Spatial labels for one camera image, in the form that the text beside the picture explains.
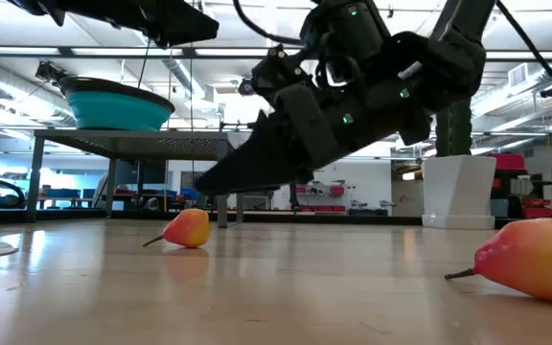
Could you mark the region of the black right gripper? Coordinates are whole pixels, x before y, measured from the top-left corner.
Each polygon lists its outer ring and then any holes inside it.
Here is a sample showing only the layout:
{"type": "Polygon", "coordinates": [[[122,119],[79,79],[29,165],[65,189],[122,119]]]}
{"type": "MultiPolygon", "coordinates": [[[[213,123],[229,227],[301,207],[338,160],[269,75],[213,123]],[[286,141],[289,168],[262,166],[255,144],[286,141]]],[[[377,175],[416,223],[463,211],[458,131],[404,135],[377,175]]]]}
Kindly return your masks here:
{"type": "Polygon", "coordinates": [[[260,113],[250,137],[196,182],[207,195],[279,187],[399,130],[414,109],[393,76],[367,80],[357,61],[324,48],[289,55],[268,50],[252,69],[255,91],[273,107],[260,113]],[[316,53],[313,74],[301,63],[316,53]]]}

